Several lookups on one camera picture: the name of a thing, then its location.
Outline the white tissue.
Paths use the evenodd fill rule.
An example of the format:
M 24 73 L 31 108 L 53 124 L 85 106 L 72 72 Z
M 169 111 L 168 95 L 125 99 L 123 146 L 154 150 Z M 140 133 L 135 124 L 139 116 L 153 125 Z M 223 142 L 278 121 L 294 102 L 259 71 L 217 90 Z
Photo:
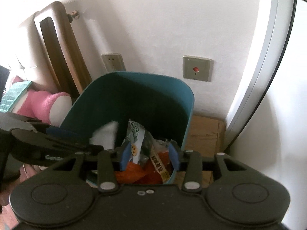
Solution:
M 92 145 L 103 146 L 105 150 L 112 150 L 115 148 L 117 131 L 118 122 L 111 121 L 95 130 L 89 140 L 89 143 Z

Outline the teal plastic trash bin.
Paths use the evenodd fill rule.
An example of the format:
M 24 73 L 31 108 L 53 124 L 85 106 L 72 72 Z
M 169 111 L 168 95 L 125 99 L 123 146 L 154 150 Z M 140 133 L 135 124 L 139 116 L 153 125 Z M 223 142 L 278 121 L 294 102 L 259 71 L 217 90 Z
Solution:
M 128 122 L 138 122 L 157 140 L 173 140 L 181 149 L 194 109 L 194 94 L 183 81 L 169 76 L 112 72 L 94 80 L 69 110 L 60 128 L 89 140 L 105 124 L 118 122 L 116 145 Z

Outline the yellow black snack wrapper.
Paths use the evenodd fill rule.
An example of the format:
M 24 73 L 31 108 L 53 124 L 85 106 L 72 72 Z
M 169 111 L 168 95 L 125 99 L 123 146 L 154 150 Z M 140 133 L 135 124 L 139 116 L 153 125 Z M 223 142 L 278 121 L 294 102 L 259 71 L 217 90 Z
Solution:
M 157 152 L 155 148 L 150 151 L 150 160 L 154 166 L 154 169 L 160 175 L 162 183 L 167 183 L 170 179 L 170 173 L 167 170 L 169 163 L 169 153 L 168 152 Z

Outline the pink plush toy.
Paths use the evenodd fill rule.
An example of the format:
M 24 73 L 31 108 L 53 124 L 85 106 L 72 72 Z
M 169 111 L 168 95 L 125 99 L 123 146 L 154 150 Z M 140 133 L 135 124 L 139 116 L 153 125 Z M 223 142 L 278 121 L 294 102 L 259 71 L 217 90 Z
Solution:
M 66 92 L 52 94 L 49 91 L 36 91 L 29 87 L 17 101 L 12 112 L 58 127 L 71 107 L 72 99 Z

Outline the green white snack packet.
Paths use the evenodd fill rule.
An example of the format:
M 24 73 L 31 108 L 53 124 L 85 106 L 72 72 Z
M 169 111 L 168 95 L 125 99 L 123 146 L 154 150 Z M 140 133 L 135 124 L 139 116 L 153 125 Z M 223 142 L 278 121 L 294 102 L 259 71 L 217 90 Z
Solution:
M 141 164 L 142 143 L 145 137 L 145 129 L 138 122 L 129 120 L 124 142 L 131 145 L 131 162 Z

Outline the orange snack bag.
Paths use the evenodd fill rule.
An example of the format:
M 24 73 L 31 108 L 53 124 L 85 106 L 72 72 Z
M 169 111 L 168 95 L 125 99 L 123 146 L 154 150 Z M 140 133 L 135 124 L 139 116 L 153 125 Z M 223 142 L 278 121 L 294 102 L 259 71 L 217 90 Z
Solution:
M 173 171 L 171 161 L 167 166 L 170 173 Z M 150 158 L 144 165 L 138 165 L 133 162 L 128 162 L 125 171 L 115 171 L 116 180 L 120 184 L 163 184 L 158 172 L 155 171 Z

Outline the wooden nightstand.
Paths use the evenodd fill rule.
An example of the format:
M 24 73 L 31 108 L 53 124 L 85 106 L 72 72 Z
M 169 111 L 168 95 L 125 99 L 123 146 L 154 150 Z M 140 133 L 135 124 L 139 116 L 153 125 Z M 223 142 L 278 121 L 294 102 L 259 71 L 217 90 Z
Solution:
M 191 119 L 185 150 L 197 151 L 203 157 L 223 152 L 226 124 L 218 118 L 194 115 Z

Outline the beige padded headboard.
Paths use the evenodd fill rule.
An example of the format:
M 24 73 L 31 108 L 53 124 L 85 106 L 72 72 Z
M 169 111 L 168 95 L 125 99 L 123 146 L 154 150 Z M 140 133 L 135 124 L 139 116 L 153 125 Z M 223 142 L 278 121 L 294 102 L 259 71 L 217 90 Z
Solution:
M 1 66 L 31 81 L 34 89 L 54 94 L 59 88 L 51 75 L 34 18 L 35 14 L 19 25 L 1 22 Z

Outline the grey wall switch plate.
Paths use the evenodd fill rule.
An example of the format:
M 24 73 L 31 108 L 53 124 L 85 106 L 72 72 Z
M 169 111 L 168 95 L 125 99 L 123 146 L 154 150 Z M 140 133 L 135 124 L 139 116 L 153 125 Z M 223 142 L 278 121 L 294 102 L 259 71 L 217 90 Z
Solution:
M 214 61 L 208 58 L 183 56 L 183 77 L 189 80 L 210 82 Z

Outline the grey wall socket plate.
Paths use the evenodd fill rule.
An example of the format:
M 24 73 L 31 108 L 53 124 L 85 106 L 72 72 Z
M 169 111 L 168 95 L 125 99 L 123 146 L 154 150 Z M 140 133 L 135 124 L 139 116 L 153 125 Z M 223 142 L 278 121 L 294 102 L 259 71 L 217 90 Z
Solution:
M 126 71 L 124 61 L 120 53 L 102 54 L 101 58 L 107 72 Z

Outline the white door frame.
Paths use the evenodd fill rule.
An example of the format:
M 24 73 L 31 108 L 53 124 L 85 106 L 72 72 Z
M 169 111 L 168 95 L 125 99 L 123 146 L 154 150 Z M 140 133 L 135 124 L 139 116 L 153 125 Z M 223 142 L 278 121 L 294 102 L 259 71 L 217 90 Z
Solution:
M 226 117 L 223 147 L 239 136 L 262 102 L 290 38 L 297 0 L 260 0 L 248 60 Z

